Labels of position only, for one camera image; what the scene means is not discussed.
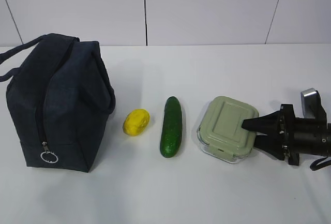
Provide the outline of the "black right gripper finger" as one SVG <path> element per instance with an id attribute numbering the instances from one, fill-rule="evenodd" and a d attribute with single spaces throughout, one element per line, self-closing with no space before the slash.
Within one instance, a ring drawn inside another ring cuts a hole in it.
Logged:
<path id="1" fill-rule="evenodd" d="M 278 134 L 281 117 L 283 117 L 283 112 L 279 110 L 269 115 L 246 119 L 243 120 L 242 128 L 262 134 Z"/>
<path id="2" fill-rule="evenodd" d="M 284 161 L 283 145 L 287 142 L 285 135 L 258 135 L 255 138 L 254 147 L 262 150 L 278 160 Z"/>

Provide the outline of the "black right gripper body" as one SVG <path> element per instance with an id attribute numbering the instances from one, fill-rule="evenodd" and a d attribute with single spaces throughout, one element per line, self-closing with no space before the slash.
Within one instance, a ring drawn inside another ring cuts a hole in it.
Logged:
<path id="1" fill-rule="evenodd" d="M 312 167 L 330 166 L 330 123 L 296 117 L 291 104 L 281 105 L 280 110 L 283 112 L 281 127 L 287 138 L 283 148 L 288 164 L 299 166 L 300 154 L 308 154 L 321 157 L 311 164 Z"/>

